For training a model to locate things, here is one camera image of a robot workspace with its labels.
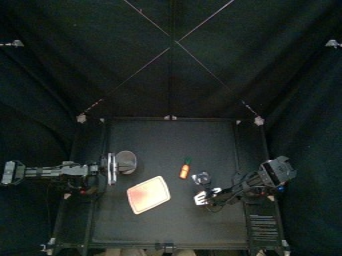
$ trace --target small object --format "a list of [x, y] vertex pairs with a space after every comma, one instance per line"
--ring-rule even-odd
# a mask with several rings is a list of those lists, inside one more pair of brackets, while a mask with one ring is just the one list
[[264, 119], [260, 116], [256, 116], [254, 119], [254, 123], [260, 126], [264, 124]]
[[0, 43], [0, 47], [2, 47], [2, 46], [5, 46], [5, 47], [13, 46], [17, 48], [17, 47], [24, 47], [24, 44], [20, 40], [14, 40], [12, 43]]
[[171, 199], [161, 176], [131, 187], [127, 190], [127, 196], [135, 214], [143, 213]]
[[207, 205], [208, 199], [209, 199], [208, 194], [213, 195], [213, 197], [215, 197], [215, 194], [218, 194], [220, 191], [222, 191], [222, 188], [213, 188], [213, 189], [211, 189], [211, 191], [200, 191], [193, 197], [195, 204], [196, 205]]
[[179, 178], [183, 180], [187, 178], [187, 175], [188, 175], [189, 164], [191, 164], [191, 158], [187, 157], [184, 160], [184, 165], [181, 166], [181, 169], [180, 169], [180, 174], [179, 174]]
[[335, 39], [331, 39], [327, 41], [326, 47], [334, 47], [336, 49], [336, 47], [342, 47], [342, 44], [339, 44]]
[[84, 114], [80, 114], [76, 116], [77, 123], [85, 123], [87, 122], [87, 116]]
[[284, 191], [284, 186], [279, 186], [276, 189], [278, 189], [279, 192], [283, 192]]
[[211, 183], [211, 177], [207, 172], [193, 174], [191, 177], [196, 185], [207, 186]]

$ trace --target black curtain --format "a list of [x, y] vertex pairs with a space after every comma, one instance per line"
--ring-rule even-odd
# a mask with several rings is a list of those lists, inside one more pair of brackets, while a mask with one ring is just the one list
[[[1, 43], [12, 42], [18, 37], [2, 18], [0, 24]], [[9, 160], [26, 166], [68, 160], [75, 128], [63, 95], [34, 55], [26, 48], [0, 48], [0, 176]], [[38, 255], [59, 198], [47, 184], [0, 187], [1, 255]]]
[[294, 255], [338, 255], [340, 222], [342, 50], [324, 48], [291, 81], [288, 97], [270, 116], [272, 156], [298, 169], [282, 202]]

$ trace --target black backdrop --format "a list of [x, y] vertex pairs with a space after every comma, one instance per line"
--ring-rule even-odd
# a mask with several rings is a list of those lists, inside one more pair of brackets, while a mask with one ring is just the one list
[[[266, 118], [271, 155], [299, 170], [282, 204], [294, 251], [336, 255], [342, 50], [324, 44], [342, 39], [340, 11], [332, 0], [1, 1], [0, 43], [25, 45], [0, 48], [1, 165], [68, 159], [75, 117], [99, 99], [91, 118], [252, 118], [244, 101]], [[22, 200], [1, 189], [8, 251], [48, 238], [30, 235], [48, 230], [44, 200], [18, 212]]]

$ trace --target black fabric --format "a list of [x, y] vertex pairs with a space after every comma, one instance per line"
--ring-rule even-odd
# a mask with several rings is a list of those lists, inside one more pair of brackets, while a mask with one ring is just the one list
[[226, 1], [129, 3], [2, 1], [75, 114], [101, 98], [92, 116], [250, 117], [242, 99], [264, 113], [340, 21], [336, 1], [235, 1], [211, 19]]
[[[314, 180], [299, 174], [294, 182], [314, 184], [310, 191], [324, 195], [319, 209], [331, 212], [331, 218], [318, 216], [306, 182], [290, 186], [288, 240], [298, 254], [334, 254], [342, 244], [334, 235], [338, 188], [330, 186], [340, 152], [340, 49], [322, 49], [332, 37], [340, 42], [340, 1], [228, 3], [1, 1], [0, 43], [20, 39], [25, 47], [0, 47], [0, 164], [68, 159], [75, 117], [96, 102], [87, 111], [93, 118], [254, 117], [243, 100], [268, 120], [272, 155], [287, 154], [298, 169], [315, 173]], [[298, 198], [312, 207], [312, 217], [288, 207]], [[294, 223], [295, 212], [303, 224]]]
[[342, 51], [323, 50], [304, 69], [287, 107], [270, 117], [268, 140], [272, 155], [286, 154], [298, 169], [282, 204], [294, 255], [336, 255], [342, 249]]

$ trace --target cable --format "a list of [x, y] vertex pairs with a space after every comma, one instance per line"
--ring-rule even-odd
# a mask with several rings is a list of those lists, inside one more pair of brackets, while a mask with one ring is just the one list
[[228, 198], [227, 200], [215, 202], [215, 206], [220, 206], [220, 209], [219, 209], [218, 211], [212, 211], [212, 210], [208, 208], [207, 205], [205, 205], [205, 209], [207, 209], [209, 212], [212, 212], [212, 213], [218, 213], [218, 212], [223, 209], [223, 207], [228, 204], [228, 202], [231, 202], [232, 199], [236, 198], [236, 196], [239, 196], [239, 195], [243, 194], [243, 193], [247, 193], [247, 192], [248, 192], [251, 189], [254, 189], [254, 188], [266, 188], [266, 186], [252, 186], [252, 187], [248, 188], [248, 190], [246, 190], [246, 191], [242, 190], [242, 191], [236, 192], [235, 194], [232, 194], [231, 198]]
[[51, 211], [49, 211], [49, 205], [48, 205], [49, 185], [51, 185], [51, 182], [48, 183], [48, 186], [47, 186], [45, 205], [47, 205], [47, 213], [48, 213], [48, 237], [51, 238], [52, 237], [52, 229], [51, 229], [52, 224], [51, 224]]

